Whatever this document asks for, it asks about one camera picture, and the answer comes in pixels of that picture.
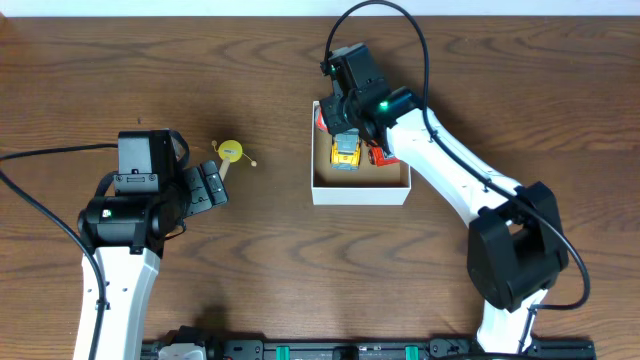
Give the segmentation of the orange toy ball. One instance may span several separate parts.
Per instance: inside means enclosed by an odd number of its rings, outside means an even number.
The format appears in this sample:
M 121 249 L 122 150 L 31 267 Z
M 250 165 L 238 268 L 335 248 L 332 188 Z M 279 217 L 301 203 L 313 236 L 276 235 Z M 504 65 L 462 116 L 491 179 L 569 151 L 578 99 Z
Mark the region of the orange toy ball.
M 328 132 L 328 128 L 325 124 L 321 111 L 318 111 L 315 116 L 315 126 L 322 132 L 325 132 L 325 133 Z

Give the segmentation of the yellow grey toy dump truck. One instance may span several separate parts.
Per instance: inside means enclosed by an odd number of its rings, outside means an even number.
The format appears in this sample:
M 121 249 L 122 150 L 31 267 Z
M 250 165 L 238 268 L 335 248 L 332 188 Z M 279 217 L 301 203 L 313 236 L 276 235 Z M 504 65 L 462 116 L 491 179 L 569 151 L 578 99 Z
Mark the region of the yellow grey toy dump truck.
M 361 139 L 356 128 L 333 136 L 330 154 L 330 163 L 333 169 L 357 171 L 360 159 Z

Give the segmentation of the yellow wooden rattle drum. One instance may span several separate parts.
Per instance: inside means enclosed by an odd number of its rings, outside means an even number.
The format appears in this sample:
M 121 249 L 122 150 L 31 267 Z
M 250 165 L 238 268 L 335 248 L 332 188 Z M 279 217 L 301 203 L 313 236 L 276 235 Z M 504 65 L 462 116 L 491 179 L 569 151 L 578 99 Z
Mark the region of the yellow wooden rattle drum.
M 252 167 L 257 166 L 257 161 L 247 155 L 244 152 L 242 144 L 236 140 L 225 140 L 222 143 L 212 140 L 211 146 L 222 160 L 219 167 L 219 176 L 221 180 L 225 179 L 230 165 L 240 161 L 241 159 L 248 160 Z

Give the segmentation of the red toy fire truck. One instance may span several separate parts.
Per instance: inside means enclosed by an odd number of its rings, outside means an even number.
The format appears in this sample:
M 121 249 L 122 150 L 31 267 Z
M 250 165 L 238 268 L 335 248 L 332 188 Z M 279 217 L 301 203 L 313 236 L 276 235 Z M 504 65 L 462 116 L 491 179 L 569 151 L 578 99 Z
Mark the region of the red toy fire truck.
M 371 165 L 376 167 L 399 163 L 394 155 L 386 152 L 382 147 L 372 145 L 368 145 L 368 160 Z

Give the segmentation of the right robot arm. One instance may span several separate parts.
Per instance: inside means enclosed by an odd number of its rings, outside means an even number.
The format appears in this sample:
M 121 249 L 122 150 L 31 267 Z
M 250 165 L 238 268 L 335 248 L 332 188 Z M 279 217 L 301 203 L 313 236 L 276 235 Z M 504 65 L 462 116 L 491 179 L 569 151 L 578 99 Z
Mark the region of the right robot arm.
M 494 170 L 456 140 L 411 90 L 361 100 L 341 91 L 318 103 L 334 135 L 357 130 L 372 145 L 416 170 L 468 229 L 467 271 L 484 299 L 475 342 L 482 353 L 522 355 L 532 325 L 569 262 L 552 191 L 528 187 Z

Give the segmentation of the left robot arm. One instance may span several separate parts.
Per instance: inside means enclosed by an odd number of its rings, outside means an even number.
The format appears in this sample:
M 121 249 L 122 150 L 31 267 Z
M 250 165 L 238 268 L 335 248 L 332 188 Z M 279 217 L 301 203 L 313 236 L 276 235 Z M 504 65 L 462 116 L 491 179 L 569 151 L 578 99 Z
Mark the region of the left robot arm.
M 184 170 L 189 195 L 186 215 L 195 215 L 228 201 L 222 173 L 214 161 Z M 152 288 L 159 273 L 163 241 L 159 247 L 100 245 L 82 260 L 83 300 L 73 359 L 138 359 Z M 104 283 L 104 305 L 98 304 L 99 285 L 89 260 L 95 260 Z

